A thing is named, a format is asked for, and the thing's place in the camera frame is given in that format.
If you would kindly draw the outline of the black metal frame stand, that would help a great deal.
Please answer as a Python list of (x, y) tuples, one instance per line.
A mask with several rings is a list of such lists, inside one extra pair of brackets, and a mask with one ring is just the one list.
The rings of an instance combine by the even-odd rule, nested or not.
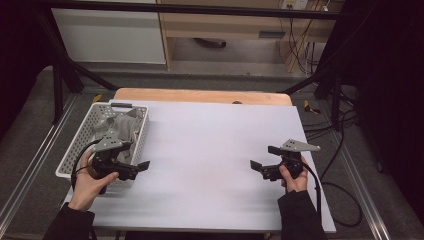
[(63, 84), (67, 85), (71, 93), (81, 93), (84, 89), (79, 75), (89, 78), (108, 90), (118, 90), (117, 86), (95, 75), (93, 72), (71, 59), (50, 8), (36, 6), (33, 8), (33, 14), (43, 30), (49, 50), (52, 52), (55, 105), (54, 123), (57, 123), (64, 115)]
[(300, 83), (282, 90), (281, 94), (291, 95), (312, 83), (318, 84), (314, 92), (314, 96), (317, 100), (324, 100), (329, 94), (332, 94), (330, 122), (337, 131), (340, 131), (339, 107), (341, 99), (341, 76), (339, 70), (330, 67), (322, 68)]

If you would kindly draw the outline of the yellow and black tape piece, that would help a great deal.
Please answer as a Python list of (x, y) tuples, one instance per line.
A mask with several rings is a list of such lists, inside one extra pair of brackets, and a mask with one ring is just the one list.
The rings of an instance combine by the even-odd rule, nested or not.
[(321, 114), (321, 111), (319, 109), (314, 109), (310, 106), (308, 100), (304, 100), (304, 111), (305, 112), (311, 112), (314, 114)]

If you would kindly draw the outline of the aluminium floor rail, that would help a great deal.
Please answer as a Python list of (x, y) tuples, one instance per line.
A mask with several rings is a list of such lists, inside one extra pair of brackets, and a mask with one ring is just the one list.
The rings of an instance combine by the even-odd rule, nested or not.
[(72, 94), (66, 101), (62, 116), (53, 123), (42, 142), (39, 144), (37, 151), (31, 156), (31, 161), (26, 165), (25, 171), (20, 176), (13, 188), (13, 192), (8, 197), (5, 204), (0, 208), (0, 238), (5, 234), (7, 228), (16, 215), (25, 196), (31, 188), (34, 179), (38, 175), (40, 169), (51, 149), (53, 148), (57, 137), (60, 135), (66, 121), (68, 120), (75, 102), (79, 96)]
[(342, 140), (340, 133), (333, 133), (332, 137), (337, 145), (340, 147), (340, 154), (342, 163), (347, 172), (348, 178), (351, 182), (353, 190), (362, 208), (362, 212), (367, 220), (368, 226), (374, 236), (375, 240), (391, 240), (389, 231), (377, 209), (376, 204), (365, 184), (358, 168), (354, 164), (354, 160)]

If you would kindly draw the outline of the light wooden desk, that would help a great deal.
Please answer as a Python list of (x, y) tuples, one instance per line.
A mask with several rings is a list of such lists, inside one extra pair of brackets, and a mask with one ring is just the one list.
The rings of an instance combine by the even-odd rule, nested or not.
[[(156, 0), (159, 4), (229, 6), (282, 9), (283, 0)], [(308, 0), (305, 10), (339, 11), (342, 3)], [(292, 73), (307, 63), (307, 45), (325, 43), (334, 28), (333, 20), (267, 18), (249, 16), (172, 14), (159, 15), (162, 33), (177, 38), (274, 40), (286, 71)]]

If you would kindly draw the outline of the white perforated plastic basket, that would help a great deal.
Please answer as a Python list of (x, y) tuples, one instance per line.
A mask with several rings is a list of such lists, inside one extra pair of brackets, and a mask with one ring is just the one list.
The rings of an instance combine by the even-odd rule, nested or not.
[[(145, 106), (137, 106), (135, 104), (128, 103), (94, 103), (90, 107), (64, 157), (58, 165), (56, 169), (56, 176), (66, 178), (72, 183), (75, 183), (76, 174), (81, 170), (80, 159), (82, 155), (89, 150), (93, 153), (89, 159), (89, 165), (91, 166), (92, 164), (92, 159), (94, 157), (93, 147), (96, 143), (98, 143), (98, 140), (95, 139), (93, 130), (94, 126), (101, 120), (105, 120), (108, 117), (112, 117), (120, 113), (127, 113), (133, 109), (141, 110), (144, 113), (144, 117), (130, 164), (137, 166), (138, 164), (145, 162), (141, 160), (141, 155), (149, 128), (149, 109)], [(134, 180), (122, 181), (117, 179), (112, 183), (112, 186), (128, 188), (133, 184)]]

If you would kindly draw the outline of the person's right hand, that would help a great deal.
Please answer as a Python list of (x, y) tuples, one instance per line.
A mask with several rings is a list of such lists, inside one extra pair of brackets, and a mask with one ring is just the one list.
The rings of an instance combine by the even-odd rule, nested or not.
[(289, 170), (284, 165), (279, 167), (279, 171), (283, 177), (281, 180), (281, 186), (286, 189), (287, 193), (307, 190), (308, 170), (306, 168), (302, 169), (302, 172), (297, 178), (293, 178)]

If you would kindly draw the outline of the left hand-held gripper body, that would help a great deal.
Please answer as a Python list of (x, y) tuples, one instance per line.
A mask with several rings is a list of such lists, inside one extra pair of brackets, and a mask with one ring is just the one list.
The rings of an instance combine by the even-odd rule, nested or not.
[(115, 136), (105, 136), (93, 147), (94, 157), (91, 166), (100, 178), (117, 172), (118, 179), (126, 181), (134, 180), (138, 175), (137, 166), (118, 160), (121, 152), (118, 152), (117, 148), (122, 142), (131, 141), (123, 141)]

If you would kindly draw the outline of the white table board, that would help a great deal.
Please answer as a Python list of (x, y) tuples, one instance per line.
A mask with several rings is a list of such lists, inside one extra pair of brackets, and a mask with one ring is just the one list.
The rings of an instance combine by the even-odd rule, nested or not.
[(306, 139), (294, 106), (146, 102), (141, 158), (128, 189), (108, 188), (92, 210), (96, 228), (278, 232), (284, 190), (250, 167), (279, 163), (268, 152)]

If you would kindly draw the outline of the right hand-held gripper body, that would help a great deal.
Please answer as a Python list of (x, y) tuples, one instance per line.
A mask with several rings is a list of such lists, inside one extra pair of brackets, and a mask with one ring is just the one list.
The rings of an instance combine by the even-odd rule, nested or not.
[(293, 178), (297, 178), (303, 169), (303, 162), (301, 160), (301, 153), (303, 151), (320, 151), (319, 146), (311, 145), (308, 143), (300, 142), (294, 139), (288, 139), (280, 147), (283, 154), (279, 156), (281, 162), (277, 165), (262, 166), (259, 172), (264, 180), (276, 181), (282, 179), (279, 167), (284, 165)]

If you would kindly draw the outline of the grey cloth garment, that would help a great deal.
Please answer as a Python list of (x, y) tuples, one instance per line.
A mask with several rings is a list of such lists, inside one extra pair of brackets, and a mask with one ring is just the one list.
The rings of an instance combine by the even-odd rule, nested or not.
[(129, 151), (121, 152), (118, 160), (130, 164), (134, 148), (143, 123), (144, 113), (139, 109), (133, 109), (127, 113), (120, 113), (105, 120), (101, 120), (94, 126), (95, 139), (98, 142), (105, 136), (115, 136), (123, 141), (131, 141)]

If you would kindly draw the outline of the black metal frame crossbar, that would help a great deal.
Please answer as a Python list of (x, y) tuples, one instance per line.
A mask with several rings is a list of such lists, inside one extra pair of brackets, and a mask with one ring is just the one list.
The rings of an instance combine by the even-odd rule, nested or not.
[(202, 6), (179, 4), (151, 4), (129, 2), (78, 1), (78, 0), (35, 0), (35, 3), (48, 8), (121, 11), (121, 12), (148, 12), (172, 14), (203, 14), (249, 16), (267, 18), (319, 19), (337, 20), (345, 17), (338, 12), (278, 10), (265, 8), (229, 7), (229, 6)]

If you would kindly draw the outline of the person's left hand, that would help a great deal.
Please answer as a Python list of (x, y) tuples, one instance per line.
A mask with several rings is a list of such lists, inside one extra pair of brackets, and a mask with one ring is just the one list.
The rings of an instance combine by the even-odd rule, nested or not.
[(73, 195), (68, 203), (69, 208), (80, 212), (88, 211), (102, 188), (114, 182), (119, 176), (117, 172), (113, 172), (101, 179), (95, 179), (88, 163), (91, 155), (92, 151), (89, 150), (80, 159), (81, 170), (76, 175)]

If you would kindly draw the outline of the wooden table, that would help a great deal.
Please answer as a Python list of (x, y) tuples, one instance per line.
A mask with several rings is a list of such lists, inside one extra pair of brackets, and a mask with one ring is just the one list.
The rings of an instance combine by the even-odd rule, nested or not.
[(114, 100), (292, 105), (291, 98), (288, 95), (279, 93), (154, 88), (120, 88), (116, 91)]

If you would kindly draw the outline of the white cabinet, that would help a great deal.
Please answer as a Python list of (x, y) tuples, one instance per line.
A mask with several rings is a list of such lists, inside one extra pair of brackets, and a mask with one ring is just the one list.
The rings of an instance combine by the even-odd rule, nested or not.
[(154, 13), (53, 9), (69, 56), (79, 62), (166, 62)]

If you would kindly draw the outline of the white power strip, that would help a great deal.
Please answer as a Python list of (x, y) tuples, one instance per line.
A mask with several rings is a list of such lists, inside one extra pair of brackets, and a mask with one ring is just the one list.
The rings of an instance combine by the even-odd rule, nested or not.
[(288, 10), (305, 10), (308, 0), (283, 0), (282, 9)]

